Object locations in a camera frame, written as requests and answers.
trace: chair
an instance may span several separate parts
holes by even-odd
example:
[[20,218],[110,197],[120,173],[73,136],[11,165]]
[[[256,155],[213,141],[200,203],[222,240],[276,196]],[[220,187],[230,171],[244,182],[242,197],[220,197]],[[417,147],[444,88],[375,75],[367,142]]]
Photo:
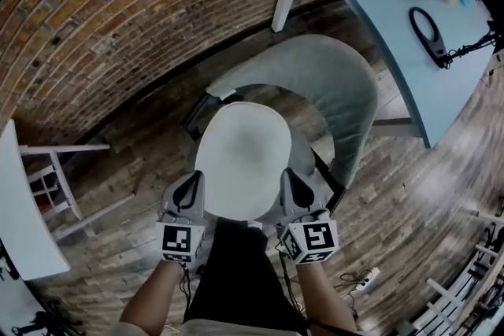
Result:
[[311,149],[301,131],[292,127],[288,166],[305,175],[313,174],[315,168],[320,172],[334,192],[327,203],[333,212],[354,179],[376,112],[376,81],[369,64],[348,45],[323,35],[289,39],[252,57],[211,83],[184,118],[182,125],[196,142],[190,164],[202,137],[198,128],[201,112],[210,105],[240,101],[235,92],[254,84],[290,90],[325,118],[335,149],[330,166]]

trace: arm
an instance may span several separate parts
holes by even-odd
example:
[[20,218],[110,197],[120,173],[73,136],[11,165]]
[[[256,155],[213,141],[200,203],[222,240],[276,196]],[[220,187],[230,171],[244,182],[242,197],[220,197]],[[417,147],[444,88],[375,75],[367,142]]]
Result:
[[[322,264],[298,264],[296,269],[308,319],[356,332],[352,312],[334,291]],[[333,334],[313,325],[312,332],[314,336]]]
[[183,277],[178,263],[161,261],[128,302],[121,322],[143,329],[149,336],[159,336],[163,331],[175,287]]

